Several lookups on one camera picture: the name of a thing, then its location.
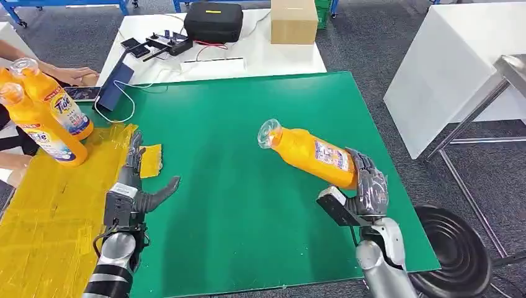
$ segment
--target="green table mat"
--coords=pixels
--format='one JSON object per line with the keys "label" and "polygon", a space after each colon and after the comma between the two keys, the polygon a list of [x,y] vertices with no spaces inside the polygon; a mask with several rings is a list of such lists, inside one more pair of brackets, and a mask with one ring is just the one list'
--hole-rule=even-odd
{"label": "green table mat", "polygon": [[[439,268],[380,134],[348,72],[127,88],[145,145],[163,145],[147,191],[181,175],[179,190],[146,216],[151,246],[132,297],[176,297],[361,278],[348,228],[315,202],[327,183],[257,145],[276,118],[371,156],[388,180],[388,216],[403,232],[410,271]],[[104,121],[89,107],[88,116]],[[129,115],[121,97],[110,118]]]}

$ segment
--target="robotic hand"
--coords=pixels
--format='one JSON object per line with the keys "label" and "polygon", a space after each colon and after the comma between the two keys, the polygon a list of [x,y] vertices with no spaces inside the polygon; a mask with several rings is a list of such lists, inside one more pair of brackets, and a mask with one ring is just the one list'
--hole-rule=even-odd
{"label": "robotic hand", "polygon": [[[142,133],[131,136],[125,165],[117,182],[106,193],[104,210],[105,233],[93,241],[99,260],[84,290],[82,298],[126,298],[132,288],[133,273],[140,262],[140,253],[149,245],[145,215],[170,197],[179,186],[175,176],[155,194],[142,191],[140,150]],[[96,241],[102,238],[99,252]]]}
{"label": "robotic hand", "polygon": [[[346,150],[358,174],[357,195],[347,197],[331,186],[321,191],[316,201],[338,225],[350,227],[358,264],[374,298],[417,298],[406,271],[401,230],[393,219],[385,217],[389,201],[385,177],[369,157]],[[354,227],[359,227],[360,243]]]}

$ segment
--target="black stool seat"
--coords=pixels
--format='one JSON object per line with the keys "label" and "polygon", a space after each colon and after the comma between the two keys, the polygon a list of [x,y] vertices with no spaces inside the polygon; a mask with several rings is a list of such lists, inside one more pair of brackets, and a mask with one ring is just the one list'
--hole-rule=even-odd
{"label": "black stool seat", "polygon": [[460,217],[431,205],[415,207],[442,269],[410,274],[430,298],[480,296],[491,282],[491,260],[480,236]]}

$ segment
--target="person's arm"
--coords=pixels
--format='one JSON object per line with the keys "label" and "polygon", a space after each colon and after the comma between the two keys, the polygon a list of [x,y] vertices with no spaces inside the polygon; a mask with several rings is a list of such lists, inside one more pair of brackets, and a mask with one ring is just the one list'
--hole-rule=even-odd
{"label": "person's arm", "polygon": [[[14,61],[16,59],[27,57],[27,55],[13,47],[5,40],[0,40],[0,58],[4,58],[9,61]],[[59,68],[55,65],[45,63],[39,59],[35,59],[38,62],[38,68],[40,70],[64,83],[73,85],[73,86],[84,86],[82,82],[82,77],[87,75],[99,76],[99,74],[89,69],[88,67],[83,68]]]}

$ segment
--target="white table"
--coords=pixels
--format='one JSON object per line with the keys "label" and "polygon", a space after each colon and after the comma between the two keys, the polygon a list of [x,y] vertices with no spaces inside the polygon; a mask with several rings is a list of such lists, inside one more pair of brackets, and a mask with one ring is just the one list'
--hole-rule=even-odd
{"label": "white table", "polygon": [[[384,96],[411,158],[499,84],[501,55],[526,53],[525,16],[526,2],[431,6]],[[475,121],[510,119],[526,119],[513,87]]]}
{"label": "white table", "polygon": [[[199,60],[214,58],[243,57],[245,68],[240,70],[203,69],[203,64],[192,67],[189,71],[180,74],[180,63],[195,61],[201,45],[194,43],[194,47],[178,56],[168,56],[166,61],[154,58],[142,62],[128,55],[124,63],[132,68],[135,73],[130,84],[166,83],[176,81],[195,81],[200,79],[238,78],[247,76],[290,75],[298,73],[324,73],[325,65],[321,59],[316,44],[314,45],[271,45],[270,44],[270,16],[260,21],[250,36],[247,35],[256,25],[256,22],[270,9],[250,9],[243,11],[243,29],[240,41],[235,44],[227,43],[228,50],[209,47],[200,55]],[[173,14],[184,19],[186,14]],[[116,62],[124,52],[121,42],[128,38],[135,38],[144,42],[145,38],[153,32],[162,33],[164,30],[180,32],[183,23],[175,17],[167,15],[126,16],[120,26],[120,33],[114,40],[110,53],[100,72],[97,86],[102,86]]]}
{"label": "white table", "polygon": [[[0,22],[0,39],[7,41],[13,47],[18,48],[30,57],[37,57],[20,36],[18,36],[15,29],[13,29],[13,26],[8,22]],[[0,67],[9,67],[9,65],[11,65],[11,61],[0,58]]]}

